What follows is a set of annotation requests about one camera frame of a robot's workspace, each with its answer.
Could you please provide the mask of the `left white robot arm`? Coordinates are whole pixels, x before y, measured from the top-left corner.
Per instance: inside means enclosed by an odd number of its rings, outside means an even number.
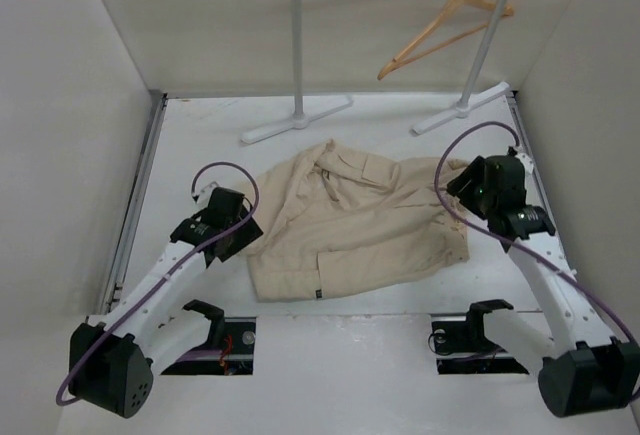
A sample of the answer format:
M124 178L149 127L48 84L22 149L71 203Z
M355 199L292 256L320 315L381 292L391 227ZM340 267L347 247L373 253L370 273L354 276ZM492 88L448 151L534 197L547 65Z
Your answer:
M171 233L136 288L98 322L73 332L57 404L85 401L128 419L146 402L155 378L189 352L228 347L223 309L188 292L212 263L261 237L254 211L244 194L213 188L206 205Z

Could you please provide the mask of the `beige trousers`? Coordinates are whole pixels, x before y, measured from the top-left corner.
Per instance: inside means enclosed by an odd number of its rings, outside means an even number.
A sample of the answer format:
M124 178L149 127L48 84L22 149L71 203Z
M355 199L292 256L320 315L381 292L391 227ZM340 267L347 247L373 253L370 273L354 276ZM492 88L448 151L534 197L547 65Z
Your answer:
M347 297L466 262L467 228L440 202L466 166L328 140L261 174L263 234L243 252L258 300Z

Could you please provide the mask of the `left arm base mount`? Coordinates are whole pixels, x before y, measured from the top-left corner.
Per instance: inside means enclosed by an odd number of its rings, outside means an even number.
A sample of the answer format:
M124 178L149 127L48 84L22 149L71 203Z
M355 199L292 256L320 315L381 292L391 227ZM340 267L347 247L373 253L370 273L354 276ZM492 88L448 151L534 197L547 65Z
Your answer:
M254 370L256 318L226 318L212 341L182 355L162 372L165 376L245 376Z

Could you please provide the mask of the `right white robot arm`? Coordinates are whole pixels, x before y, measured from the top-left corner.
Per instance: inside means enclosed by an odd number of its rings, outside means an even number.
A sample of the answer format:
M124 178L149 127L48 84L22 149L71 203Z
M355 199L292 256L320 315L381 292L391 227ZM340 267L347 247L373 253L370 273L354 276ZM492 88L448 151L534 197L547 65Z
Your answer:
M639 346L621 341L581 291L562 253L547 212L526 202L532 161L510 150L476 157L446 185L448 195L487 222L527 281L550 332L529 325L504 300L473 304L464 339L483 351L496 345L537 380L547 409L557 417L621 409L639 380Z

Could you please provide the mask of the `right aluminium rail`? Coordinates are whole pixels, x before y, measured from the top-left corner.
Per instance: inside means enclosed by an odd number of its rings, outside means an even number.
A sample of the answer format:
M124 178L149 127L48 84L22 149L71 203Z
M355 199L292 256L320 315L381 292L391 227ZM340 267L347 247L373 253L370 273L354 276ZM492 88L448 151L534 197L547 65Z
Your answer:
M537 163L536 156L534 155L532 136L528 134L528 131L525 127L524 115L521 108L519 107L517 95L517 91L507 92L504 95L504 103L509 112L506 123L510 125L514 131L517 132L519 137L520 145L517 146L516 149L520 152L525 152L534 162L533 174L527 175L525 180L528 193L527 200L530 204L542 206L546 210L556 228L556 235L559 239L561 255L564 257L567 265L569 266L571 276L576 279L578 271L575 269L574 265L569 259L564 244L561 240L560 227L550 204L550 199L544 185L541 169L539 167L539 164Z

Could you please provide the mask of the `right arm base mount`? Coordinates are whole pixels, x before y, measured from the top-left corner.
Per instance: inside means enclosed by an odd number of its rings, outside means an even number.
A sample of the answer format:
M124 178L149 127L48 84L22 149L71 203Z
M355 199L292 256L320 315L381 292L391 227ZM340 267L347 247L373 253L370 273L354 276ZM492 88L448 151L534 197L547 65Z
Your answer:
M528 375L504 349L472 332L464 316L431 319L428 346L439 375Z

